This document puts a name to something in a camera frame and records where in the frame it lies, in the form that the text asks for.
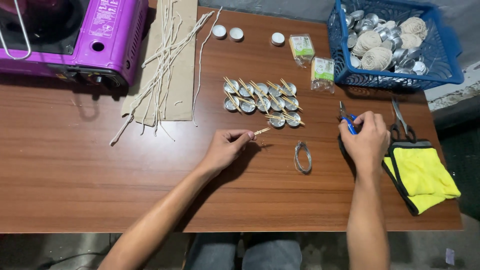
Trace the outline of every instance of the person's left hand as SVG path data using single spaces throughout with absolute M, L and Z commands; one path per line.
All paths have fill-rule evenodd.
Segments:
M 210 169 L 215 177 L 240 156 L 248 142 L 256 139 L 257 137 L 250 130 L 219 129 L 213 135 L 212 142 L 204 159 L 200 162 L 200 166 Z

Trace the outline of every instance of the metal stove handle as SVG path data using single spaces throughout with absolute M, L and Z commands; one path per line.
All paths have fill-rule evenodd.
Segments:
M 14 0 L 14 2 L 15 2 L 15 7 L 17 8 L 17 15 L 18 15 L 18 20 L 20 21 L 20 27 L 22 28 L 22 32 L 24 34 L 25 43 L 27 43 L 27 54 L 23 57 L 13 57 L 10 54 L 10 52 L 8 51 L 7 44 L 5 44 L 5 40 L 3 39 L 3 35 L 1 33 L 1 30 L 0 30 L 0 41 L 1 41 L 1 44 L 3 46 L 3 49 L 5 50 L 5 53 L 10 58 L 15 59 L 15 60 L 23 60 L 23 59 L 28 58 L 32 54 L 32 48 L 30 47 L 30 41 L 28 40 L 27 30 L 25 30 L 24 21 L 22 19 L 22 15 L 20 14 L 20 8 L 18 7 L 18 1 Z

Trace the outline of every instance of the wooden table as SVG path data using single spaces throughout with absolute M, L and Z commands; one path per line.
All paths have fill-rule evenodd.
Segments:
M 199 8 L 198 15 L 209 10 Z M 213 21 L 197 36 L 197 59 Z M 54 79 L 4 76 L 3 83 L 10 85 L 0 88 L 0 232 L 123 232 L 199 162 L 215 129 L 267 127 L 259 112 L 240 115 L 223 109 L 223 76 L 293 82 L 306 126 L 260 135 L 258 145 L 249 146 L 205 188 L 178 230 L 345 230 L 354 182 L 338 149 L 339 101 L 354 114 L 382 113 L 391 124 L 391 93 L 338 86 L 334 95 L 311 91 L 310 68 L 297 67 L 288 46 L 278 48 L 269 41 L 274 32 L 285 37 L 309 33 L 316 55 L 328 57 L 326 25 L 227 11 L 218 24 L 242 28 L 245 40 L 207 42 L 195 110 L 199 126 L 164 122 L 175 142 L 163 132 L 154 137 L 151 128 L 140 136 L 141 126 L 132 123 L 111 147 L 108 142 L 124 122 L 122 99 L 101 96 L 94 101 Z M 407 123 L 443 158 L 424 93 L 399 100 Z M 294 168 L 299 140 L 312 153 L 308 176 Z M 462 228 L 454 200 L 412 217 L 386 174 L 382 189 L 388 230 Z

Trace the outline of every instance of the wire coil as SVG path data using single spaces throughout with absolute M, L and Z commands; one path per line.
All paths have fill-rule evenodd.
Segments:
M 300 161 L 299 161 L 299 152 L 300 152 L 300 149 L 302 149 L 302 148 L 305 150 L 305 154 L 307 154 L 307 158 L 308 158 L 308 168 L 307 169 L 302 167 L 302 165 L 300 165 Z M 295 169 L 302 172 L 303 174 L 309 174 L 310 173 L 310 171 L 312 170 L 312 156 L 310 154 L 310 151 L 307 148 L 306 143 L 304 143 L 302 141 L 299 141 L 297 146 L 295 146 L 295 157 L 294 157 L 293 161 L 294 161 L 294 164 L 295 164 Z

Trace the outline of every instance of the hand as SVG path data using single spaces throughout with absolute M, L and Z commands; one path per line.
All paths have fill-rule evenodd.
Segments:
M 353 123 L 355 125 L 363 123 L 358 135 L 350 133 L 345 120 L 342 120 L 338 128 L 345 149 L 355 162 L 357 171 L 381 173 L 382 160 L 390 145 L 390 132 L 386 128 L 383 116 L 368 111 L 357 117 Z
M 213 177 L 236 160 L 248 142 L 257 137 L 250 130 L 217 130 L 200 165 L 211 170 Z

